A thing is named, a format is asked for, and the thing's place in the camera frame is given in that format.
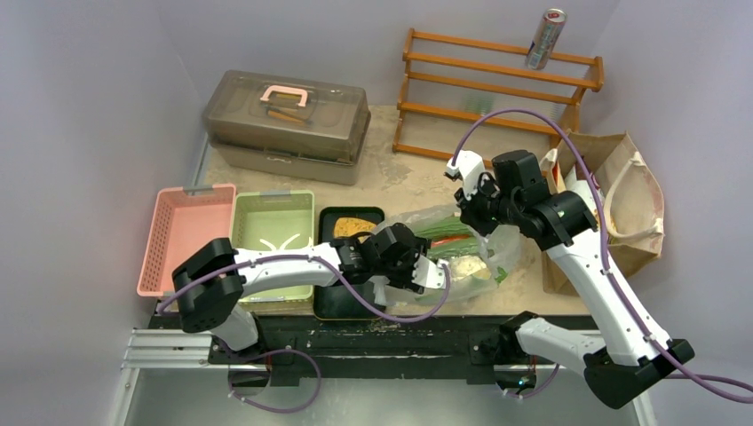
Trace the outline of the pink plastic basket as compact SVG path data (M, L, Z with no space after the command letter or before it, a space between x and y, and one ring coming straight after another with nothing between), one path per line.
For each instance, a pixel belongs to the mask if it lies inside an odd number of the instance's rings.
M165 188L157 194L139 296L172 293L173 271L206 243L229 235L236 194L233 184Z

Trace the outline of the brown translucent storage box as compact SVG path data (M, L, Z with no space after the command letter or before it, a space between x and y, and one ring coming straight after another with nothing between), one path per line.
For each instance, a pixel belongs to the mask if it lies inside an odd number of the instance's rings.
M269 85L308 91L308 104L274 94ZM293 178L354 185L371 113L364 89L238 70L224 73L202 121L227 164Z

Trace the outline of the orange wooden rack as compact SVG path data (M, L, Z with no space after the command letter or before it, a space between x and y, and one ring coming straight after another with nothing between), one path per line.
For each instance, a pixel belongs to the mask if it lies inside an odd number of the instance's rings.
M498 109L510 113L488 120L486 126L509 145L537 154L555 147L558 135L528 111L548 115L563 130L578 130L583 96L604 85L604 62L599 56L556 52L544 70L531 70L524 63L526 53L521 46L410 28L401 55L405 67L393 151L447 161L453 143L415 134L402 141L404 123L415 132L429 116L443 129L457 130L461 122L474 123Z

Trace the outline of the brown paper bag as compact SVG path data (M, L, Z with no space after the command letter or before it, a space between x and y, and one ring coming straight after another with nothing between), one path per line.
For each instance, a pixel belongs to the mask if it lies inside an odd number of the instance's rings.
M628 278L661 256L665 235L662 189L627 132L608 136L570 132L568 136L597 189L607 221L608 249ZM539 161L552 193L566 191L564 177L574 165L578 166L575 156L564 140ZM565 274L546 255L543 290L577 296Z

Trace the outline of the clear plastic grocery bag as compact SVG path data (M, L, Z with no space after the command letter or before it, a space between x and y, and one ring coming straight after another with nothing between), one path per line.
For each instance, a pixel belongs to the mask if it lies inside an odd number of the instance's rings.
M428 225L433 221L444 217L460 217L459 209L453 204L433 206L427 209L414 210L388 217L376 225L372 233L377 233L388 225L403 223L414 233L421 225ZM513 272L521 255L521 236L519 230L510 225L498 226L488 237L481 238L469 227L472 232L471 238L476 239L480 245L480 257L491 271L489 280L465 280L451 281L450 292L447 301L464 302L476 296L485 295L499 288Z

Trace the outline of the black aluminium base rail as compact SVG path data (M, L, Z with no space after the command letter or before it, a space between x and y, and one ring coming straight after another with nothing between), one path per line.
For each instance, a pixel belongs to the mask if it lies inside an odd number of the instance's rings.
M268 316L270 367L155 317L131 334L110 425L654 425L648 396L602 405L547 359L496 359L499 316L417 324Z

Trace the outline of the black tray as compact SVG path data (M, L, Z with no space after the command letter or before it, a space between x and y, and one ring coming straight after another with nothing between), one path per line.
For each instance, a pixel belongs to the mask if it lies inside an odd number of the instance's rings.
M370 222L367 231L384 220L382 209L374 206L330 206L319 216L317 243L329 242L336 237L336 223L343 219L362 219ZM376 320L378 316L360 304L345 286L337 283L331 287L313 289L313 314L319 320Z

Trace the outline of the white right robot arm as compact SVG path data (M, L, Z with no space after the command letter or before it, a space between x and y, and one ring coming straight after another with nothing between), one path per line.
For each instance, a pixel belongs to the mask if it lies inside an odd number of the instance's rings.
M446 176L462 182L455 193L462 223L482 239L500 225L518 227L567 276L600 332L590 338L522 312L500 327L498 358L548 359L581 374L600 402L618 409L668 377L676 362L694 357L688 341L670 338L651 318L603 252L597 221L580 195L551 193L526 150L497 155L492 168L467 150L448 161Z

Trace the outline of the snack packet in paper bag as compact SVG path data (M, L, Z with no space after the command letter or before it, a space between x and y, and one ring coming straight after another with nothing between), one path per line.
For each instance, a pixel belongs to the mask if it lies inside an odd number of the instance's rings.
M591 209L596 208L596 201L591 193L588 180L577 165L574 165L564 177L564 184L567 191L580 196L583 199L583 202Z

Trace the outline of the silver drink can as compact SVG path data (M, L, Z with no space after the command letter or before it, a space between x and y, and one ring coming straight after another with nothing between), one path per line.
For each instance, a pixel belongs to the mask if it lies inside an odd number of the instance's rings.
M561 9L550 8L543 13L527 51L525 60L527 68L533 70L545 68L566 23L567 14Z

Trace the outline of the orange carrot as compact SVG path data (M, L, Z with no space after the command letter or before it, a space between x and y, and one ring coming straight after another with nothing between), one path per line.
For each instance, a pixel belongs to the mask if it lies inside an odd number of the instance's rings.
M465 241L465 240L469 240L470 238L471 238L470 235L453 235L453 236L438 238L436 241L432 241L432 247L434 248L434 247L446 245L455 241Z

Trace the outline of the brown bread piece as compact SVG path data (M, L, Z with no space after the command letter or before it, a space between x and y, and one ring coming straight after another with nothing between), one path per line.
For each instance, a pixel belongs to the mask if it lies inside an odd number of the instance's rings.
M358 217L339 217L333 227L334 238L345 238L357 233L370 233L377 225Z

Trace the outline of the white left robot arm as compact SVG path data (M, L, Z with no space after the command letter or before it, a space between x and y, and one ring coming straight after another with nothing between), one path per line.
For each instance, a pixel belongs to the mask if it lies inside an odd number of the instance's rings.
M172 272L174 293L158 310L175 304L183 332L210 332L241 362L252 363L264 354L265 339L240 307L244 297L297 286L354 288L374 278L418 294L444 289L446 266L428 257L430 246L402 223L277 251L234 248L227 237L216 238Z

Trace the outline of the green plastic basket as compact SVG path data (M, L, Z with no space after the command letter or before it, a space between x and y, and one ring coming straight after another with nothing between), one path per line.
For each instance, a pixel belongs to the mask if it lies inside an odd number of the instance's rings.
M236 249L279 251L314 245L314 194L307 190L239 193L230 240Z

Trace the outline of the white cauliflower piece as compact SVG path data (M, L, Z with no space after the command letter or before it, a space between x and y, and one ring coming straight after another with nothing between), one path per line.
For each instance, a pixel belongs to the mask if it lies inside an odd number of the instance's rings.
M453 281L465 280L489 280L491 271L487 264L478 256L458 256L449 261L450 274Z

